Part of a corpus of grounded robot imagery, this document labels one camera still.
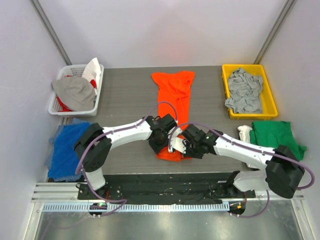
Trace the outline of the orange t shirt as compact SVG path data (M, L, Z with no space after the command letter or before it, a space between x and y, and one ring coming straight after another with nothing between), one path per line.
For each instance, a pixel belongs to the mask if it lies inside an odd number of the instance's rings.
M177 113L179 124L186 123L189 120L191 87L195 79L195 72L180 71L177 73L155 72L151 74L153 82L158 87L158 115L164 117L170 114L172 117Z

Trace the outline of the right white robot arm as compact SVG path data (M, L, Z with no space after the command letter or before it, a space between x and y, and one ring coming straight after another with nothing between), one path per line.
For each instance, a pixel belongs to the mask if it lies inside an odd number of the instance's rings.
M185 139L185 157L201 159L205 154L224 156L251 165L253 171L235 171L227 180L226 193L233 198L243 192L268 190L291 199L305 173L292 151L246 143L216 130L204 132L189 124L181 133Z

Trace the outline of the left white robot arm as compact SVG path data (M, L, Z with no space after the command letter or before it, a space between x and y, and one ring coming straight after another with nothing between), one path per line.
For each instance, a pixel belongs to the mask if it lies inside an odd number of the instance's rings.
M79 158L75 172L82 172L90 183L89 194L100 200L107 192L102 166L110 150L131 142L148 141L154 153L159 154L168 148L169 134L176 126L177 121L170 114L163 117L149 115L116 127L93 123L74 144L73 149Z

